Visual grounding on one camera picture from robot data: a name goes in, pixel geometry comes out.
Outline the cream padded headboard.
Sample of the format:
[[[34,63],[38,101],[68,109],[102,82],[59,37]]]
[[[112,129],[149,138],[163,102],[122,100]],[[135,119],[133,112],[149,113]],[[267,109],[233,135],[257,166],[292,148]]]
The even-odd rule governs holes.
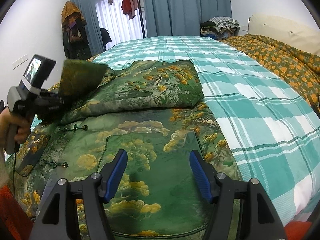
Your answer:
[[[248,33],[270,37],[299,50],[319,55],[319,31],[287,18],[253,14],[248,21]]]

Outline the pile of clothes by bed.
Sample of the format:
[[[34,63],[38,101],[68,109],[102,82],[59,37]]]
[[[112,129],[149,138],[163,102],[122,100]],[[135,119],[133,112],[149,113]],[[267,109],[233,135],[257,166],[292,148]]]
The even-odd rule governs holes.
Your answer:
[[[214,40],[225,40],[236,36],[240,27],[239,22],[231,17],[216,16],[200,24],[200,35]]]

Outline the blue curtain panel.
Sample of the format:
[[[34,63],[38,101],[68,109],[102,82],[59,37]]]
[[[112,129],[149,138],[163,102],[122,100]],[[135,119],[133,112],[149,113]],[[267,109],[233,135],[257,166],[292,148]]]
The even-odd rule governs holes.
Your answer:
[[[105,51],[94,0],[71,0],[87,22],[86,33],[92,55]]]
[[[146,31],[155,36],[199,36],[200,24],[232,15],[231,0],[144,0]]]

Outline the blue curtain right panel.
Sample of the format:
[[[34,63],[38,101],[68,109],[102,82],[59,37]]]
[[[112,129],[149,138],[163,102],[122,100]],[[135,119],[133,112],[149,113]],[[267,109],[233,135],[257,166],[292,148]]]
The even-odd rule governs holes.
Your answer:
[[[144,0],[146,31],[155,36],[199,36],[200,24],[232,15],[231,0]]]

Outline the green landscape print jacket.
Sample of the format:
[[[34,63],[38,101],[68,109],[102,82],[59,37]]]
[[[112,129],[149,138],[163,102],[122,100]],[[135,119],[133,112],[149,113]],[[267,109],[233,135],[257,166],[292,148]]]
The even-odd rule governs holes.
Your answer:
[[[232,179],[239,168],[188,60],[135,61],[124,70],[66,60],[52,87],[65,101],[7,161],[8,188],[34,222],[50,183],[86,179],[119,149],[127,166],[104,205],[116,239],[201,239],[213,207],[200,195],[189,154]]]

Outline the red garment hanging outside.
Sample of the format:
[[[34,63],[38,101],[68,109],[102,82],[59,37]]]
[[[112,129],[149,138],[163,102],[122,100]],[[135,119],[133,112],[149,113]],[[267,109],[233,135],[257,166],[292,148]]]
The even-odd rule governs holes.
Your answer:
[[[136,10],[138,9],[137,0],[123,0],[121,4],[124,15],[127,15],[129,20],[133,19],[136,15]]]

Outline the orange floral green quilt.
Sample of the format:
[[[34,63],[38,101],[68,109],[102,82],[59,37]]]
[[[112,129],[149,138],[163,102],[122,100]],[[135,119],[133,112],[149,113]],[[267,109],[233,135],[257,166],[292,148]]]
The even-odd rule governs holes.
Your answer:
[[[319,114],[319,56],[263,35],[232,36],[223,42],[276,74]]]

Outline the white wall switch panel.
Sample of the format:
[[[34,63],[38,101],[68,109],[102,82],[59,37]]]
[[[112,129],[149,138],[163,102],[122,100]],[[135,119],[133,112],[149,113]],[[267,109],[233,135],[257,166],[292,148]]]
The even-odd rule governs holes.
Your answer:
[[[20,57],[19,59],[17,59],[16,61],[14,61],[12,63],[12,68],[16,69],[18,66],[20,66],[21,64],[28,61],[28,59],[29,59],[28,55],[24,55],[24,56]]]

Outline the coats hanging on rack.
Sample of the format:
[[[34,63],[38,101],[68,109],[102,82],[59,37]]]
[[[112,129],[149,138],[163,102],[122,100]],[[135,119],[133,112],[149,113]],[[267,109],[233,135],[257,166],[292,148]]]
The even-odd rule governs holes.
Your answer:
[[[67,1],[61,12],[62,39],[67,59],[87,60],[92,54],[89,48],[85,26],[87,22],[79,8]]]

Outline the dark garment by window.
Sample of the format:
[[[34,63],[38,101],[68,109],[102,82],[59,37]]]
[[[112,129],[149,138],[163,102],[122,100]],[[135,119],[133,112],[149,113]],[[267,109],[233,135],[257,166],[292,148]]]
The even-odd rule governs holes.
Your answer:
[[[106,45],[110,42],[112,42],[111,40],[111,37],[108,33],[108,30],[105,29],[105,28],[100,28],[100,32],[101,32],[101,38],[102,38],[102,41],[103,41],[103,47],[104,47],[104,50],[107,50],[106,49]]]

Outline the blue curtain left panel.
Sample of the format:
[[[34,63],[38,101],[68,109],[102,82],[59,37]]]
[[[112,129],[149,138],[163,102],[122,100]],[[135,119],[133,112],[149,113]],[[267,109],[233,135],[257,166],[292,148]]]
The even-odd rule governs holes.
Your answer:
[[[86,33],[92,55],[105,51],[94,0],[71,0],[87,22]]]

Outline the teal white plaid blanket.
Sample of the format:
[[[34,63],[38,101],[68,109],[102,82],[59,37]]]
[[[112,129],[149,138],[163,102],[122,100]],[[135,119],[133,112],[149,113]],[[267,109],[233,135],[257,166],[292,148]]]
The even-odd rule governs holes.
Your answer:
[[[241,179],[257,178],[283,224],[306,221],[319,201],[319,118],[282,79],[225,43],[164,36],[120,43],[95,63],[190,61]]]

